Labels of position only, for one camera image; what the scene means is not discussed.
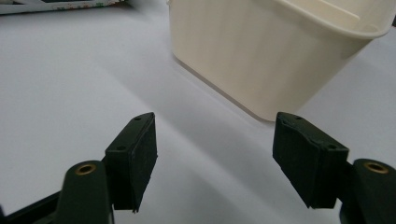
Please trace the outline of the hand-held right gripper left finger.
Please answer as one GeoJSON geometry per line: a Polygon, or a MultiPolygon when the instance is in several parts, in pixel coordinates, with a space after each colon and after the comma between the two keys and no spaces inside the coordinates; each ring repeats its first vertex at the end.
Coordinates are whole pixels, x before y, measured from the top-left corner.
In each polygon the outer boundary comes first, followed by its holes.
{"type": "Polygon", "coordinates": [[[139,211],[157,158],[155,114],[149,112],[131,119],[104,157],[115,210],[139,211]]]}

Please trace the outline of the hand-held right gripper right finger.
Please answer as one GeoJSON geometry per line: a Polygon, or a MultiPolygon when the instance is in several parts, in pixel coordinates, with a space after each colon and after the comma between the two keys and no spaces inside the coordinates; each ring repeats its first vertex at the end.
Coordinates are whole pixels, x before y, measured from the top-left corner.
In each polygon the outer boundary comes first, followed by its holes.
{"type": "Polygon", "coordinates": [[[276,114],[273,158],[307,207],[334,207],[348,152],[306,119],[276,114]]]}

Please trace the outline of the cream plastic bin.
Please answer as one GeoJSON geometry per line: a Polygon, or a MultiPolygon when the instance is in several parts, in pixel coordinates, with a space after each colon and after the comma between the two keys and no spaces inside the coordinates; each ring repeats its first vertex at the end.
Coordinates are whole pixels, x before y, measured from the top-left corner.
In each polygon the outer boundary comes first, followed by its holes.
{"type": "Polygon", "coordinates": [[[396,17],[396,0],[167,0],[177,59],[255,117],[294,113],[396,17]]]}

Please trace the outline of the white printed box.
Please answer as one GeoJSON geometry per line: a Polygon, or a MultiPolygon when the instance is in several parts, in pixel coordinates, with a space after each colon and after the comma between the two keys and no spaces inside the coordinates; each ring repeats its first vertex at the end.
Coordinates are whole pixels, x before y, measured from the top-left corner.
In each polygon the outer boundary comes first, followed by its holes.
{"type": "Polygon", "coordinates": [[[107,7],[127,0],[0,0],[0,15],[107,7]]]}

